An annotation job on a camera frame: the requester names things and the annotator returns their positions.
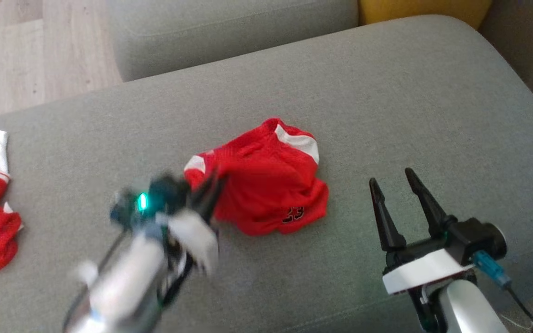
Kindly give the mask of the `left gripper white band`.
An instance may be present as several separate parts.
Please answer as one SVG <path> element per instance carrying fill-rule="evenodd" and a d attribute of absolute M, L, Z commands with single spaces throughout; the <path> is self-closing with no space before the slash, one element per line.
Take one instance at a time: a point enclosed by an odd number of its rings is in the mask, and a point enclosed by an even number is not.
<path fill-rule="evenodd" d="M 166 228 L 168 242 L 179 245 L 209 277 L 216 274 L 219 260 L 218 237 L 210 225 L 225 183 L 226 178 L 214 171 L 191 192 L 192 210 L 157 213 L 157 223 Z"/>

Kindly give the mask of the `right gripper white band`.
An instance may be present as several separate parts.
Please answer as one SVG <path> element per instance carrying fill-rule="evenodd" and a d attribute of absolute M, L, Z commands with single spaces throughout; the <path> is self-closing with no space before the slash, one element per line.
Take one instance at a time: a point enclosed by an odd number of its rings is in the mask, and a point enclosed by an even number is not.
<path fill-rule="evenodd" d="M 389 295 L 435 283 L 472 269 L 472 263 L 461 265 L 446 250 L 444 236 L 448 228 L 457 223 L 457 217 L 444 211 L 412 168 L 406 168 L 405 175 L 412 192 L 419 199 L 431 236 L 427 240 L 408 245 L 394 225 L 377 180 L 369 180 L 379 242 L 381 249 L 387 252 L 382 282 Z"/>

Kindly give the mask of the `red basketball shorts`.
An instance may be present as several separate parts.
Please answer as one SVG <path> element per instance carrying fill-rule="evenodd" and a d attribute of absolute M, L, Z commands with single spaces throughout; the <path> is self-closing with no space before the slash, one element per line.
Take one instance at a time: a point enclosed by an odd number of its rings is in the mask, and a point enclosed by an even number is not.
<path fill-rule="evenodd" d="M 271 118 L 232 141 L 195 154 L 184 167 L 192 188 L 224 180 L 214 219 L 250 236 L 291 234 L 324 218 L 328 186 L 317 177 L 320 156 L 308 131 Z"/>

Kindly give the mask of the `grey sofa seat cushion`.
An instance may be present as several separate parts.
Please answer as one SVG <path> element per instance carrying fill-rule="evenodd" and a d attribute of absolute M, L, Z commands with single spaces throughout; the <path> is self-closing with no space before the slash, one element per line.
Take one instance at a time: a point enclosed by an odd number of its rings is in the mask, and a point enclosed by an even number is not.
<path fill-rule="evenodd" d="M 533 297 L 533 93 L 465 23 L 419 16 L 362 26 L 123 83 L 0 116 L 7 200 L 24 229 L 0 271 L 0 333 L 58 333 L 80 291 L 68 274 L 117 236 L 112 198 L 268 118 L 309 131 L 327 215 L 299 232 L 220 230 L 216 276 L 193 270 L 165 333 L 419 332 L 387 295 L 368 181 L 398 231 L 428 236 L 404 169 L 446 213 L 497 225 L 501 265 Z"/>

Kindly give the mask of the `grey sofa chaise cushion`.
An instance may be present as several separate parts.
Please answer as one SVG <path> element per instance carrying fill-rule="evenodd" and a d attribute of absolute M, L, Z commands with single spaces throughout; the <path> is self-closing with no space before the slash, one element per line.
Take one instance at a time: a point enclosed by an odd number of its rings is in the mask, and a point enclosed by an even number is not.
<path fill-rule="evenodd" d="M 358 0 L 105 0 L 124 81 L 358 26 Z"/>

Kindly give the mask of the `yellow cushion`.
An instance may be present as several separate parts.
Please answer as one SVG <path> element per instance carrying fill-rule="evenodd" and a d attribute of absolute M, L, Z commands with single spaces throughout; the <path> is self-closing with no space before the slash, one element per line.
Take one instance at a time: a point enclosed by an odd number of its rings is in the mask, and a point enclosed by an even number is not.
<path fill-rule="evenodd" d="M 493 0 L 358 0 L 360 25 L 420 15 L 444 15 L 478 29 Z"/>

